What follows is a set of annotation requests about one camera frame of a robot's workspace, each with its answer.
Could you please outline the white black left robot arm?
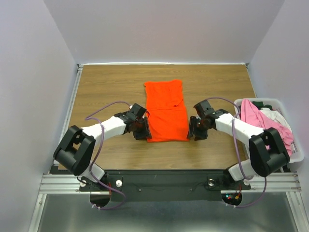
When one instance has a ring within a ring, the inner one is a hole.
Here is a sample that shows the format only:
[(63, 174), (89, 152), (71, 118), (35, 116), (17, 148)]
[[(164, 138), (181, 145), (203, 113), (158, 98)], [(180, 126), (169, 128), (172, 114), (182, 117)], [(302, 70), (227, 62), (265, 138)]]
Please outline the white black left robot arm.
[(95, 146), (102, 149), (104, 141), (130, 132), (136, 140), (150, 139), (149, 115), (147, 110), (140, 113), (129, 110), (92, 126), (79, 128), (73, 125), (64, 134), (53, 157), (74, 176), (83, 176), (96, 190), (103, 190), (108, 179), (92, 158)]

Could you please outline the aluminium frame rail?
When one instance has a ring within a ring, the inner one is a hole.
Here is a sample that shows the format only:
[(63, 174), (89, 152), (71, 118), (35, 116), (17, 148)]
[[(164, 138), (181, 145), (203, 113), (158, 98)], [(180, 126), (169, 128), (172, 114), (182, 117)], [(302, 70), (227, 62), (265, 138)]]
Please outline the aluminium frame rail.
[[(260, 193), (264, 189), (264, 179), (255, 176), (251, 181), (251, 189), (242, 193)], [(267, 177), (266, 192), (300, 192), (301, 185), (295, 173), (274, 173)], [(40, 194), (87, 194), (80, 189), (80, 182), (73, 175), (44, 174), (40, 187)]]

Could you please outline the pink t shirt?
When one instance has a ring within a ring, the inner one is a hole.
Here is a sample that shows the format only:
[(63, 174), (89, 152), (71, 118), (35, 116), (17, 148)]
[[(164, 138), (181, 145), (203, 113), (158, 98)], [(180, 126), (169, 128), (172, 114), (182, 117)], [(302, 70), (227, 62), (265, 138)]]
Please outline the pink t shirt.
[(240, 110), (242, 121), (263, 129), (275, 128), (279, 132), (289, 156), (292, 154), (291, 144), (294, 141), (294, 136), (291, 130), (266, 117), (249, 99), (242, 100)]

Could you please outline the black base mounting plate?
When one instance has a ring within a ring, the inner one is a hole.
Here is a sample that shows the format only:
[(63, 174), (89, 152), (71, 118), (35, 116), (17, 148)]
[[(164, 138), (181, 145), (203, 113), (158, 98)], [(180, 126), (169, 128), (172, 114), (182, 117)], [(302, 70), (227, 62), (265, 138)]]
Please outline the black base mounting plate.
[(242, 180), (234, 181), (224, 170), (108, 170), (102, 182), (118, 190), (109, 191), (87, 178), (81, 192), (106, 193), (112, 202), (221, 201), (222, 193), (250, 190)]

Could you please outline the orange t shirt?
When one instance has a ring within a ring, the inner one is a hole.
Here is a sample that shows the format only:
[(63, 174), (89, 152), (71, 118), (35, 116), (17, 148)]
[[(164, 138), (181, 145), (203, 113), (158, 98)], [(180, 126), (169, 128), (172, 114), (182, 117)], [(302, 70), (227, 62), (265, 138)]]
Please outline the orange t shirt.
[(149, 143), (187, 142), (189, 122), (181, 80), (145, 82)]

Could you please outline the white garment in basket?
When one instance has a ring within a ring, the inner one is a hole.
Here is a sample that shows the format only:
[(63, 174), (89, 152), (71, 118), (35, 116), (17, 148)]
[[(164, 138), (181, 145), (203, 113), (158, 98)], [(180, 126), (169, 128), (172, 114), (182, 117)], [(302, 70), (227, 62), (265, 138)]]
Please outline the white garment in basket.
[(261, 108), (260, 112), (273, 121), (285, 126), (290, 131), (292, 130), (286, 119), (278, 111), (270, 110), (269, 108)]

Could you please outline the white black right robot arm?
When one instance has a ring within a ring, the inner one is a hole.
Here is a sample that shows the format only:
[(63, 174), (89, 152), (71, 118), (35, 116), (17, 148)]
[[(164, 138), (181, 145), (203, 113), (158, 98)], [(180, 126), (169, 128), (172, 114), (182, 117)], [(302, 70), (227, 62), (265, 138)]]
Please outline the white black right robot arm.
[(225, 170), (222, 183), (228, 189), (237, 186), (240, 180), (255, 175), (267, 177), (290, 162), (287, 149), (275, 128), (263, 129), (250, 125), (223, 109), (211, 110), (208, 115), (201, 113), (190, 117), (187, 138), (205, 140), (210, 129), (232, 136), (249, 149), (247, 160)]

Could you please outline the white perforated laundry basket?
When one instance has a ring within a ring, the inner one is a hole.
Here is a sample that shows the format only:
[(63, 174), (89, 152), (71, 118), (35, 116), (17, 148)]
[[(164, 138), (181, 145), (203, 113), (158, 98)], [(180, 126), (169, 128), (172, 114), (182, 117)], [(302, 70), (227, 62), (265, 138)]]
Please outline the white perforated laundry basket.
[(240, 110), (238, 116), (240, 120), (263, 129), (275, 128), (279, 132), (291, 163), (300, 162), (304, 159), (304, 155), (297, 147), (296, 138), (286, 120), (287, 111), (279, 100), (249, 98), (237, 99), (234, 103), (237, 105), (235, 112)]

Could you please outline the dark green garment in basket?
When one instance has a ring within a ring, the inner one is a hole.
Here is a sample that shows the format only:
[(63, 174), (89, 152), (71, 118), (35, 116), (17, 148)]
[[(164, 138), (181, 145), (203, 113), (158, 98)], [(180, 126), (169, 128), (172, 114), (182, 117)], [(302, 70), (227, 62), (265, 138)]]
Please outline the dark green garment in basket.
[(263, 108), (267, 108), (269, 110), (273, 110), (273, 107), (269, 104), (264, 104), (262, 101), (252, 101), (252, 104), (258, 109), (261, 110)]

